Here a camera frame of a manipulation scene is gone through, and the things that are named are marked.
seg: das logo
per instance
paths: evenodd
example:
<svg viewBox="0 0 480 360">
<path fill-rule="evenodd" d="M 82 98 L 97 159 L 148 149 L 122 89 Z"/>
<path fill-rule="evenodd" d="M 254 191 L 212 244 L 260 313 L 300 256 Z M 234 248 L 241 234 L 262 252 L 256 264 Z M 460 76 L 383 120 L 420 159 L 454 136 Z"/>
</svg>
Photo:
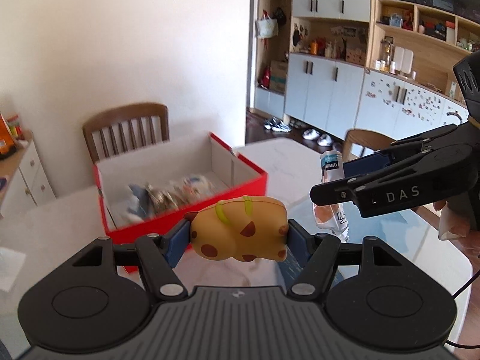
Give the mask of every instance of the das logo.
<svg viewBox="0 0 480 360">
<path fill-rule="evenodd" d="M 418 186 L 414 185 L 410 190 L 400 190 L 397 193 L 387 192 L 387 200 L 389 203 L 393 203 L 397 198 L 398 200 L 414 198 L 419 195 Z"/>
</svg>

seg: black device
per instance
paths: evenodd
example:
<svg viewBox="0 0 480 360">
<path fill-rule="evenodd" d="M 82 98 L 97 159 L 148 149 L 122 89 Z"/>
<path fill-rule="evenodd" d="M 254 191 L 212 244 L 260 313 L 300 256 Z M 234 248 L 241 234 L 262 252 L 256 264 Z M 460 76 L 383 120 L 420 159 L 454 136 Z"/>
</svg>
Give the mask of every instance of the black device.
<svg viewBox="0 0 480 360">
<path fill-rule="evenodd" d="M 23 296 L 18 318 L 32 345 L 22 360 L 454 359 L 442 347 L 452 296 L 376 237 L 341 244 L 289 221 L 287 244 L 303 268 L 286 291 L 196 287 L 172 268 L 190 223 L 135 244 L 97 239 Z M 138 266 L 142 289 L 116 266 Z M 338 266 L 358 275 L 331 287 Z"/>
</svg>

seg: screw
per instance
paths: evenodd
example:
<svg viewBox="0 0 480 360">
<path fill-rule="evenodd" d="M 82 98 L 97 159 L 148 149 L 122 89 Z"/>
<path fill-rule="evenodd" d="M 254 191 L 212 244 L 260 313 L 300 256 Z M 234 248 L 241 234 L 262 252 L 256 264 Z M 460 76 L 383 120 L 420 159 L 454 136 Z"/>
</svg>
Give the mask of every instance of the screw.
<svg viewBox="0 0 480 360">
<path fill-rule="evenodd" d="M 315 287 L 308 283 L 297 283 L 292 286 L 292 292 L 295 295 L 308 296 L 315 292 Z"/>
<path fill-rule="evenodd" d="M 183 292 L 183 287 L 179 284 L 170 283 L 160 287 L 160 294 L 165 296 L 178 296 Z"/>
</svg>

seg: shoe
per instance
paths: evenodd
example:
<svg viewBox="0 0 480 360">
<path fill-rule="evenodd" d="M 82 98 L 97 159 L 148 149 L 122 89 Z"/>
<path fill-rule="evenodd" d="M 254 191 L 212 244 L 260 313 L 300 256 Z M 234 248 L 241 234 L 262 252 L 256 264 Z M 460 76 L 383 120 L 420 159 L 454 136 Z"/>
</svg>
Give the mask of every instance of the shoe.
<svg viewBox="0 0 480 360">
<path fill-rule="evenodd" d="M 290 126 L 287 126 L 285 123 L 283 123 L 282 120 L 279 120 L 279 121 L 275 121 L 275 123 L 272 125 L 272 131 L 290 132 L 292 131 L 292 128 Z"/>
<path fill-rule="evenodd" d="M 318 138 L 317 145 L 321 147 L 328 147 L 332 146 L 333 139 L 328 134 L 322 134 L 320 138 Z"/>
<path fill-rule="evenodd" d="M 306 140 L 315 140 L 320 136 L 320 133 L 314 128 L 309 128 L 303 132 L 303 139 Z"/>
<path fill-rule="evenodd" d="M 275 118 L 272 117 L 271 119 L 268 119 L 265 121 L 265 124 L 263 125 L 263 127 L 265 127 L 266 130 L 272 130 L 272 126 L 274 125 L 275 123 Z"/>
</svg>

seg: cardboard box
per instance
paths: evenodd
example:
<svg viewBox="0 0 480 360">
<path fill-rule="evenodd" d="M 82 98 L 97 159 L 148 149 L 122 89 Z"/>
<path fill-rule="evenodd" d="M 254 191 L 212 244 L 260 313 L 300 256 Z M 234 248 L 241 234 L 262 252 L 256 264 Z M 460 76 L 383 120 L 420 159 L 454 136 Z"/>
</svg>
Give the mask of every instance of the cardboard box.
<svg viewBox="0 0 480 360">
<path fill-rule="evenodd" d="M 199 211 L 219 200 L 243 195 L 264 196 L 267 182 L 267 173 L 263 169 L 243 155 L 234 155 L 229 145 L 208 132 L 99 161 L 94 173 L 102 224 L 105 234 L 114 243 L 132 243 L 148 233 L 165 234 L 187 212 Z M 129 184 L 150 183 L 162 187 L 190 174 L 207 177 L 216 194 L 135 225 L 122 217 L 131 198 Z"/>
<path fill-rule="evenodd" d="M 272 91 L 285 93 L 285 84 L 287 82 L 287 71 L 289 65 L 287 62 L 272 61 L 270 64 L 270 89 Z"/>
</svg>

